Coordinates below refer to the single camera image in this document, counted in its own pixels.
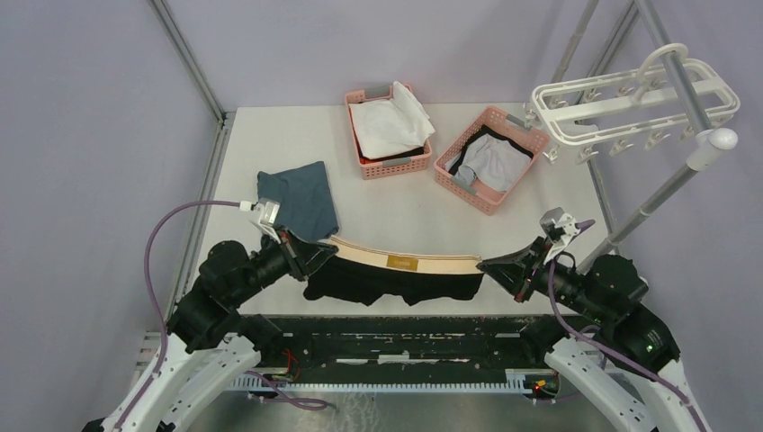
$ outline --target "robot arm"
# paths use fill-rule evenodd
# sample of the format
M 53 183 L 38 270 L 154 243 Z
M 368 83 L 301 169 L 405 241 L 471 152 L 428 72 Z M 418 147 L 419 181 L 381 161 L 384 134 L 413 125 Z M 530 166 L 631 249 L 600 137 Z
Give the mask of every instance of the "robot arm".
M 186 430 L 231 381 L 260 362 L 257 345 L 266 341 L 268 331 L 247 332 L 238 307 L 284 275 L 307 280 L 338 251 L 274 226 L 276 202 L 241 206 L 254 213 L 254 224 L 264 234 L 260 251 L 249 255 L 232 240 L 210 250 L 193 288 L 167 323 L 165 358 L 155 355 L 117 410 L 88 423 L 83 432 Z M 229 333 L 238 335 L 227 340 Z M 202 364 L 206 365 L 196 372 Z
M 261 250 L 249 255 L 236 241 L 212 248 L 192 290 L 178 302 L 168 322 L 166 359 L 158 372 L 153 373 L 160 360 L 155 356 L 125 402 L 108 418 L 88 424 L 84 432 L 181 432 L 228 383 L 260 362 L 259 350 L 280 330 L 268 328 L 269 321 L 263 319 L 256 332 L 248 331 L 252 326 L 243 325 L 248 319 L 238 314 L 238 307 L 284 275 L 307 279 L 337 249 L 304 242 L 275 227 L 276 203 L 259 202 L 252 210 L 255 225 L 265 234 Z M 570 379 L 618 430 L 651 432 L 656 426 L 661 432 L 709 431 L 696 407 L 690 411 L 673 391 L 628 365 L 634 362 L 658 374 L 694 404 L 678 346 L 667 326 L 641 305 L 648 287 L 633 263 L 620 256 L 600 256 L 587 274 L 578 274 L 574 265 L 555 260 L 587 225 L 561 209 L 549 211 L 541 225 L 546 238 L 537 238 L 515 254 L 485 260 L 479 269 L 517 302 L 529 300 L 535 291 L 549 294 L 550 285 L 561 304 L 596 322 L 599 330 L 593 340 L 614 349 L 616 355 L 607 354 L 609 360 L 625 371 L 644 403 L 591 364 L 587 355 L 579 355 L 583 353 L 579 342 L 553 316 L 522 330 L 529 355 Z M 553 274 L 549 262 L 556 267 Z M 227 338 L 231 333 L 237 336 Z M 152 382 L 142 392 L 147 380 Z
M 694 404 L 668 326 L 641 304 L 649 287 L 633 262 L 621 256 L 599 256 L 586 274 L 577 273 L 574 265 L 555 262 L 551 267 L 546 263 L 555 260 L 587 226 L 562 209 L 547 212 L 541 226 L 546 238 L 537 238 L 515 254 L 485 260 L 480 270 L 517 302 L 526 302 L 535 291 L 553 294 L 553 301 L 594 321 L 599 330 L 592 343 L 604 347 L 603 352 L 609 348 L 604 354 L 625 371 L 646 407 L 581 355 L 579 343 L 557 321 L 563 320 L 561 316 L 545 317 L 521 332 L 535 358 L 544 359 L 570 379 L 618 430 L 649 432 L 657 426 L 660 432 L 710 431 Z

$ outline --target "label on board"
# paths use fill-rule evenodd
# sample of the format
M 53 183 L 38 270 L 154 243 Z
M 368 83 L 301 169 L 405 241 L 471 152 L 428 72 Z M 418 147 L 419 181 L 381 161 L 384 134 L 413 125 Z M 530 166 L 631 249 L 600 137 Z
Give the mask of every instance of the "label on board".
M 409 256 L 387 255 L 387 267 L 415 272 L 418 269 L 418 260 Z

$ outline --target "red wire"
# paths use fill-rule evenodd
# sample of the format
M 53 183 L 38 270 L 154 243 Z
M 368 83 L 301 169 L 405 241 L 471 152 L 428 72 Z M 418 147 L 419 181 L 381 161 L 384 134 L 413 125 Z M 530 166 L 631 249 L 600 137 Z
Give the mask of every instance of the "red wire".
M 283 351 L 284 354 L 286 354 L 286 373 L 288 374 L 290 370 L 292 369 L 292 351 L 289 350 L 289 348 L 286 348 L 285 351 Z
M 286 348 L 283 353 L 289 357 L 289 362 L 286 364 L 286 373 L 290 373 L 292 371 L 292 360 L 297 364 L 297 373 L 292 378 L 292 382 L 295 382 L 297 381 L 297 378 L 300 377 L 300 372 L 302 372 L 300 361 L 297 360 L 297 357 L 292 355 L 292 351 L 289 348 Z

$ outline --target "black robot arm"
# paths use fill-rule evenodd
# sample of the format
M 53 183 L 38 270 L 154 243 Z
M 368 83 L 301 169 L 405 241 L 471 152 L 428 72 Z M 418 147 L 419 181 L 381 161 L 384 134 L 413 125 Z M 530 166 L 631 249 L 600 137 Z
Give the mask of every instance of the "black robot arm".
M 241 243 L 222 241 L 212 247 L 199 276 L 167 323 L 185 351 L 211 349 L 229 332 L 238 332 L 238 307 L 284 275 L 304 281 L 338 251 L 336 246 L 303 241 L 287 229 L 275 229 L 280 240 L 263 236 L 259 252 Z
M 535 292 L 548 295 L 549 266 L 543 261 L 552 244 L 552 237 L 538 237 L 525 249 L 484 260 L 478 268 L 513 295 L 516 302 L 528 301 Z M 557 302 L 599 327 L 594 340 L 654 373 L 670 360 L 678 360 L 678 345 L 668 326 L 642 305 L 649 287 L 638 276 L 633 261 L 622 256 L 600 256 L 586 274 L 579 274 L 574 266 L 557 262 L 553 287 Z M 558 340 L 558 337 L 548 338 L 551 329 L 556 327 L 559 331 L 551 333 L 559 337 L 564 332 L 553 317 L 537 321 L 535 326 L 543 329 L 532 326 L 523 333 L 544 335 L 526 338 L 532 345 L 531 351 L 543 358 L 543 353 Z M 611 360 L 618 367 L 630 370 L 616 358 Z

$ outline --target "dark gray towel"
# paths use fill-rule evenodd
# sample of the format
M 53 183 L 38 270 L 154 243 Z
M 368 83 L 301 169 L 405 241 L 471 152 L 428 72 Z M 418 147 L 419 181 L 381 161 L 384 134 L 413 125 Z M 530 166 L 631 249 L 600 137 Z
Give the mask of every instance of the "dark gray towel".
M 281 204 L 275 223 L 300 239 L 327 239 L 339 231 L 323 161 L 277 174 L 257 174 L 257 194 Z

